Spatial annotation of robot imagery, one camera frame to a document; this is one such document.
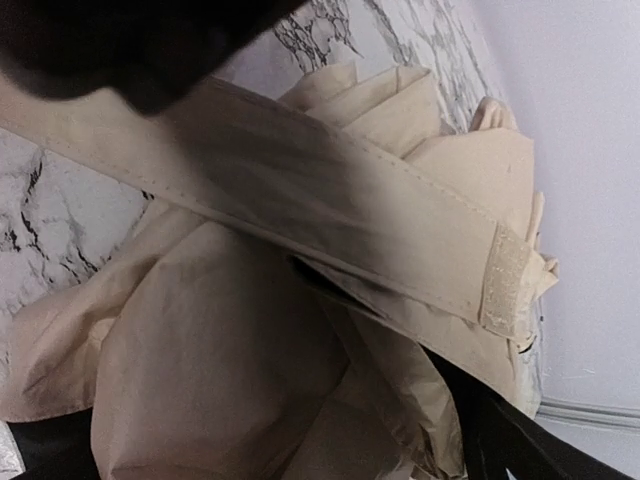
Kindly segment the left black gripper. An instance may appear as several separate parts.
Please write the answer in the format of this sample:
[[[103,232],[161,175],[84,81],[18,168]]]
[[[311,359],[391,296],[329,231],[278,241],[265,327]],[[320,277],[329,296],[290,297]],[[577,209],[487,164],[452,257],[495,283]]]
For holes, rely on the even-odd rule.
[[[115,90],[154,115],[186,96],[299,1],[4,1],[1,71],[69,100]]]

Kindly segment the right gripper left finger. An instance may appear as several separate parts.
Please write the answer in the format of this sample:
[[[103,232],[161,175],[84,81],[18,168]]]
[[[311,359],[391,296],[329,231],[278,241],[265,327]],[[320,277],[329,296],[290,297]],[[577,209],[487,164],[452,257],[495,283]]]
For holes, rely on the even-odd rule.
[[[8,423],[26,471],[17,479],[99,480],[91,451],[93,409],[45,420]]]

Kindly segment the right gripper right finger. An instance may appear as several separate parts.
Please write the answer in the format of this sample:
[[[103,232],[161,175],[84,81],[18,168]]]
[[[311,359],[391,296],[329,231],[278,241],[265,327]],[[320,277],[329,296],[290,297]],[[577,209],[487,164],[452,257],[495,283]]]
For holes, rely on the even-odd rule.
[[[609,479],[628,476],[560,440],[499,394],[441,356],[430,360],[459,416],[470,479]]]

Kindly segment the beige folding umbrella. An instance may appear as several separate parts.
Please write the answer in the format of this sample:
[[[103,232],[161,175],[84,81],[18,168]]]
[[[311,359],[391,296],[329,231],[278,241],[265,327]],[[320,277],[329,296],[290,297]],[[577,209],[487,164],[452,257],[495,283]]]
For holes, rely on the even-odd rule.
[[[85,283],[21,309],[1,417],[89,417],[102,479],[460,479],[434,356],[527,418],[522,356],[557,280],[533,144],[429,70],[333,65],[278,100],[211,79],[145,118],[1,86],[1,124],[153,196]]]

